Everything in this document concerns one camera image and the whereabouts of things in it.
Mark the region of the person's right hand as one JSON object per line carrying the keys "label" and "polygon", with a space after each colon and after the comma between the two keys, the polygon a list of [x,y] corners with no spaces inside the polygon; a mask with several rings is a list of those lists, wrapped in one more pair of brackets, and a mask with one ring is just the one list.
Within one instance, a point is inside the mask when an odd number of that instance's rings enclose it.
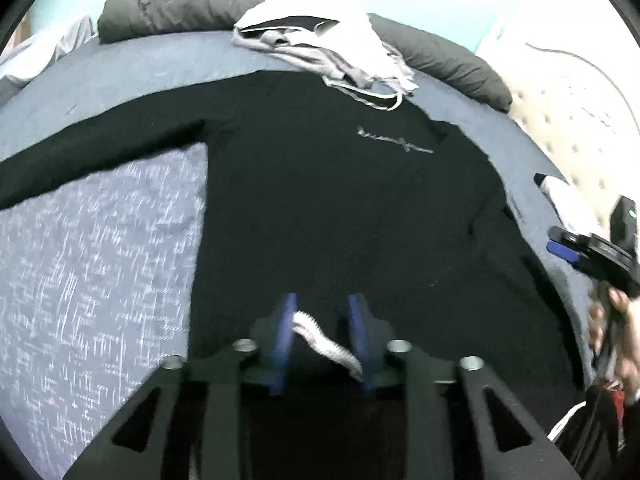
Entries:
{"label": "person's right hand", "polygon": [[625,399],[639,397],[639,299],[630,299],[607,282],[593,286],[588,309],[588,344],[596,358],[596,376],[623,385]]}

